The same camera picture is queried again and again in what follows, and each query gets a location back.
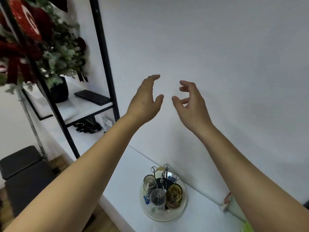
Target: person's left arm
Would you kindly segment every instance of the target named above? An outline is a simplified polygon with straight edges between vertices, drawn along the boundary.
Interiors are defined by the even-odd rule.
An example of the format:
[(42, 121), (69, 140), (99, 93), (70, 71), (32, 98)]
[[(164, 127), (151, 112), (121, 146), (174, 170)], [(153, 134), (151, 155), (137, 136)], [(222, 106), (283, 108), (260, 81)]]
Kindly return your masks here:
[(86, 153), (50, 183), (6, 232), (82, 231), (134, 133), (160, 111), (153, 75), (143, 81), (127, 113)]

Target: white round tray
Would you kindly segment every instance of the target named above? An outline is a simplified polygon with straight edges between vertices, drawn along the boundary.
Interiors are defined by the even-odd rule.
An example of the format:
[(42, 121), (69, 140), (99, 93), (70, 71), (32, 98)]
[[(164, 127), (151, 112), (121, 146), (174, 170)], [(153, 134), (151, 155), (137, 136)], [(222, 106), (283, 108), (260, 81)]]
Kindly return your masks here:
[[(156, 178), (160, 178), (162, 175), (162, 171), (157, 171), (155, 173)], [(177, 209), (168, 209), (168, 210), (156, 210), (154, 206), (149, 203), (146, 204), (144, 199), (144, 192), (143, 192), (143, 183), (141, 184), (140, 190), (139, 190), (139, 204), (141, 205), (141, 208), (143, 209), (144, 213), (153, 219), (154, 221), (158, 222), (169, 222), (172, 221), (178, 217), (180, 217), (183, 213), (184, 208), (187, 204), (187, 191), (186, 187), (184, 186), (183, 182), (179, 179), (176, 182), (179, 184), (182, 188), (182, 202), (179, 208)]]

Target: brown floor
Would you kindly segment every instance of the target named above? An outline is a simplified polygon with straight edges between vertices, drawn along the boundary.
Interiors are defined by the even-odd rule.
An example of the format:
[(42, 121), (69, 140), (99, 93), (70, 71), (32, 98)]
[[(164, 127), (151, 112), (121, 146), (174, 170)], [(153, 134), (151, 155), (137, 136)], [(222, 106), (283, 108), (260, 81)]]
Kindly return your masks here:
[[(49, 163), (52, 168), (58, 167), (61, 172), (68, 167), (63, 156), (59, 156), (51, 160)], [(0, 208), (1, 231), (4, 231), (14, 220), (12, 208), (5, 188), (0, 189), (0, 199), (2, 200), (2, 207)], [(84, 230), (84, 232), (120, 232), (99, 205), (96, 206), (93, 215), (95, 216), (95, 220)]]

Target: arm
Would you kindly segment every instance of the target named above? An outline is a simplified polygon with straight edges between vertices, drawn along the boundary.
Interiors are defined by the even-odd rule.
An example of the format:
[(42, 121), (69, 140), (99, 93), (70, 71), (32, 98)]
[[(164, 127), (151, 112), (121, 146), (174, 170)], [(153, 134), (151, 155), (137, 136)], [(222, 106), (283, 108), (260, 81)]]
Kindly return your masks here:
[(10, 224), (6, 232), (82, 231), (134, 133), (160, 111), (153, 101), (160, 75), (145, 79), (127, 113), (86, 153), (50, 183)]
[(308, 231), (309, 211), (259, 171), (215, 128), (194, 83), (180, 84), (180, 91), (189, 92), (189, 98), (172, 98), (180, 120), (205, 145), (253, 229)]

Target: keyboard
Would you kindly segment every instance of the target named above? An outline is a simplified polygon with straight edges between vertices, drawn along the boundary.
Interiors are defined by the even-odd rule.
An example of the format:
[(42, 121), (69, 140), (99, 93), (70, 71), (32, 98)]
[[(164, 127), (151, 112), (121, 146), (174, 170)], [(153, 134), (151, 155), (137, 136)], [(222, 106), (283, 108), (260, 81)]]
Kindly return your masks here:
[(96, 105), (99, 105), (99, 106), (105, 105), (105, 104), (107, 104), (111, 101), (110, 98), (105, 97), (105, 96), (100, 95), (100, 94), (97, 94), (97, 93), (94, 93), (94, 92), (91, 92), (89, 90), (82, 90), (82, 91), (74, 93), (74, 95), (76, 97), (83, 98), (83, 99), (85, 99), (89, 102), (92, 102)]

